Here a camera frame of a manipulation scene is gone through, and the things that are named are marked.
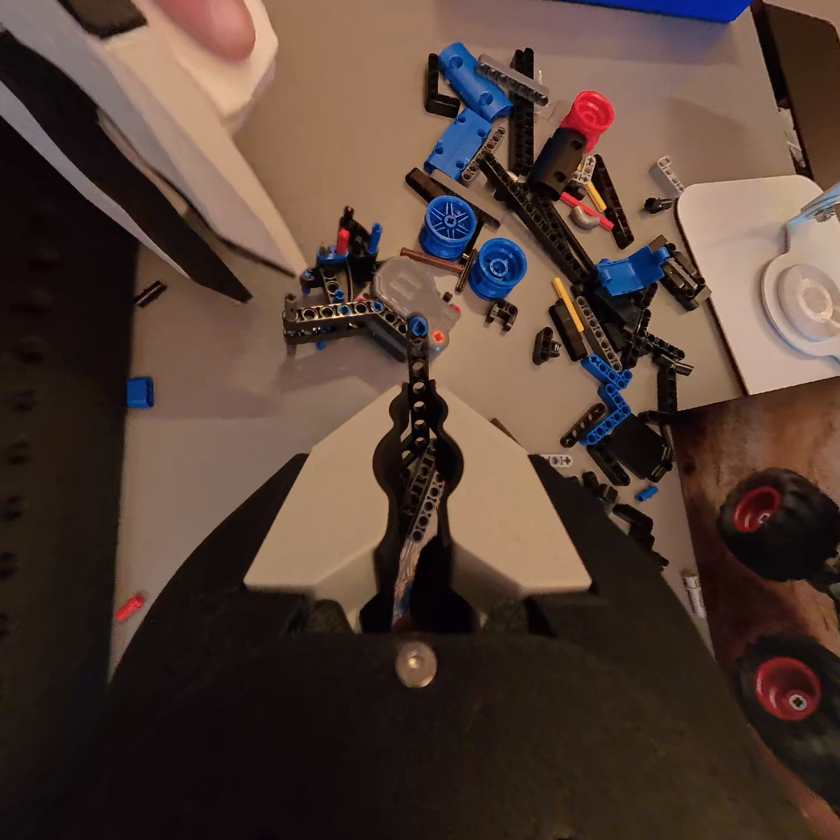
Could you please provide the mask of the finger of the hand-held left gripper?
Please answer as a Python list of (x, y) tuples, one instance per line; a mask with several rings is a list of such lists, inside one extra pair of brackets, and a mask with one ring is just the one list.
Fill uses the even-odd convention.
[(52, 1), (2, 1), (2, 29), (64, 71), (87, 93), (104, 128), (164, 195), (175, 193), (216, 236), (278, 270), (298, 272), (298, 246), (227, 127), (202, 98), (168, 104), (118, 59), (107, 57)]
[(83, 197), (196, 284), (247, 303), (251, 292), (107, 135), (98, 107), (47, 59), (1, 40), (2, 118)]

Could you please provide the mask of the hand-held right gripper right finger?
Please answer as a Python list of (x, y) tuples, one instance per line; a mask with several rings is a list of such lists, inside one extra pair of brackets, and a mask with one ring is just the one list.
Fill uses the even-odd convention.
[(435, 385), (435, 624), (474, 625), (507, 602), (586, 593), (592, 577), (541, 480), (558, 474), (446, 387)]

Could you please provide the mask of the black bent long beam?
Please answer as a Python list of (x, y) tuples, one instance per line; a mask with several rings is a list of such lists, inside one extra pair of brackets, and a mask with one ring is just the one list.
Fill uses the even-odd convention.
[(429, 348), (428, 335), (424, 339), (415, 339), (408, 333), (408, 409), (409, 424), (405, 439), (402, 441), (402, 469), (408, 466), (416, 456), (422, 455), (427, 446), (436, 442), (437, 434), (432, 426), (432, 414), (429, 407)]

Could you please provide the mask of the black grey motor assembly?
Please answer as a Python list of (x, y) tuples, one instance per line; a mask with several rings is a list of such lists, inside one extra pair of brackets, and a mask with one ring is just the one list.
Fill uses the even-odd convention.
[(431, 266), (406, 257), (380, 259), (382, 226), (364, 227), (346, 206), (336, 239), (318, 249), (300, 277), (303, 298), (290, 293), (281, 326), (287, 346), (327, 343), (367, 334), (398, 361), (407, 355), (407, 320), (427, 320), (429, 356), (446, 351), (460, 310), (439, 292)]

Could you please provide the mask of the person's left hand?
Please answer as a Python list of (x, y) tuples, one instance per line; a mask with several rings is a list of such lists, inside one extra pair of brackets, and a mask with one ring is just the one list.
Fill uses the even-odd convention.
[(157, 1), (163, 13), (216, 56), (241, 61), (256, 45), (254, 20), (243, 1)]

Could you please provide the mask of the black angled connector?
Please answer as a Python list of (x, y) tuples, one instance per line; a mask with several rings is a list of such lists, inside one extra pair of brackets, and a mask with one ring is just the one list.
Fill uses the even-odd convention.
[(587, 470), (581, 474), (581, 484), (605, 508), (611, 508), (619, 501), (617, 488), (607, 482), (601, 482), (593, 471)]
[(612, 515), (628, 526), (627, 536), (647, 551), (658, 571), (663, 572), (669, 566), (669, 562), (654, 549), (654, 522), (651, 517), (625, 503), (615, 504), (612, 508)]

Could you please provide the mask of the black square flat panel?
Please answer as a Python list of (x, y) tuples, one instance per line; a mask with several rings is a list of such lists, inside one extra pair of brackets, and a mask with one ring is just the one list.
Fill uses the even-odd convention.
[(669, 442), (633, 413), (609, 436), (611, 455), (636, 478), (658, 483), (674, 465)]

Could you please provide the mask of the blue angle beam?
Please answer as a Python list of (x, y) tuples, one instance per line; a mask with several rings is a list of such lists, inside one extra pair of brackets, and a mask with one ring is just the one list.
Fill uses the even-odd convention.
[(623, 399), (622, 390), (615, 384), (602, 385), (598, 389), (598, 394), (605, 405), (606, 415), (583, 435), (581, 443), (585, 446), (595, 446), (601, 443), (632, 414), (631, 407)]
[(607, 361), (596, 354), (591, 354), (581, 361), (581, 366), (602, 385), (611, 385), (618, 392), (626, 390), (633, 373), (631, 371), (616, 371)]

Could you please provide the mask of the dark grey holed beam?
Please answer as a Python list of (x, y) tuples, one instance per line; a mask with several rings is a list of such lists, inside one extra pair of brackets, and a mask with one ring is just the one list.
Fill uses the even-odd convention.
[(607, 363), (614, 371), (621, 373), (623, 367), (620, 357), (607, 338), (602, 325), (594, 315), (588, 301), (579, 295), (574, 299), (574, 305), (581, 318), (584, 339), (588, 343), (592, 353)]

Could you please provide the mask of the blue curved panel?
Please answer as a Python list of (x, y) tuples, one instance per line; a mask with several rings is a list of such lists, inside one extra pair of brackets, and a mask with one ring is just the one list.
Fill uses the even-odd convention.
[(513, 103), (492, 80), (477, 71), (475, 58), (462, 43), (453, 43), (438, 55), (438, 68), (467, 109), (489, 123), (507, 117)]

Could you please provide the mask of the grey long beam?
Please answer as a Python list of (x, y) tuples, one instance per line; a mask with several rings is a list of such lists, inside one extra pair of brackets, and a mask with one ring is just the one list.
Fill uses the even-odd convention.
[(493, 81), (504, 91), (544, 108), (550, 103), (550, 91), (538, 81), (509, 66), (503, 66), (497, 59), (482, 54), (476, 62), (476, 74)]

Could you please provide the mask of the white rounded board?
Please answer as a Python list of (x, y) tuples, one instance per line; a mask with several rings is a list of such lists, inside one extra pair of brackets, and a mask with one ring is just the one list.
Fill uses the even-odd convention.
[(782, 339), (761, 297), (764, 271), (784, 252), (786, 222), (825, 191), (801, 175), (780, 175), (690, 185), (677, 202), (682, 234), (750, 395), (838, 376), (839, 360), (808, 357)]

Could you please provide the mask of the red axle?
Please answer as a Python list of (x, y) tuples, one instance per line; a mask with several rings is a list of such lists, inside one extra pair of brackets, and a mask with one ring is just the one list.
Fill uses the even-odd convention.
[(592, 215), (595, 215), (595, 214), (598, 214), (598, 215), (599, 215), (599, 217), (600, 217), (600, 219), (601, 219), (601, 226), (600, 226), (600, 228), (602, 228), (602, 229), (604, 229), (604, 230), (606, 230), (606, 231), (608, 231), (608, 232), (611, 232), (611, 231), (613, 230), (614, 224), (613, 224), (613, 222), (612, 222), (612, 221), (610, 221), (609, 219), (607, 219), (604, 215), (602, 215), (602, 214), (598, 213), (598, 212), (597, 212), (596, 210), (594, 210), (592, 207), (587, 206), (587, 205), (586, 205), (586, 204), (585, 204), (582, 200), (578, 199), (576, 196), (573, 196), (573, 195), (569, 194), (568, 192), (563, 192), (563, 193), (561, 194), (560, 200), (561, 200), (561, 202), (562, 202), (563, 204), (565, 204), (566, 206), (571, 207), (571, 210), (572, 210), (572, 208), (573, 208), (573, 207), (576, 207), (576, 206), (578, 206), (578, 205), (580, 205), (580, 204), (585, 205), (585, 206), (588, 208), (588, 210), (587, 210), (587, 212), (588, 212), (588, 213), (590, 213), (590, 214), (592, 214)]

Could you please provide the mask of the black curved panel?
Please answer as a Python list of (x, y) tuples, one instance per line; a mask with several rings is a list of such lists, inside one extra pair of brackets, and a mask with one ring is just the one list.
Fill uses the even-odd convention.
[(527, 177), (531, 193), (560, 200), (585, 153), (586, 138), (573, 129), (558, 128), (542, 147)]

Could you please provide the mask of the red wheel rim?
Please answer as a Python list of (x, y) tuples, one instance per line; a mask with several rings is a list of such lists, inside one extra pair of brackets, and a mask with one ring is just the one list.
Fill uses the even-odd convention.
[(603, 134), (613, 125), (613, 105), (598, 91), (581, 91), (560, 122), (560, 128), (580, 134), (585, 140), (584, 152), (591, 153)]

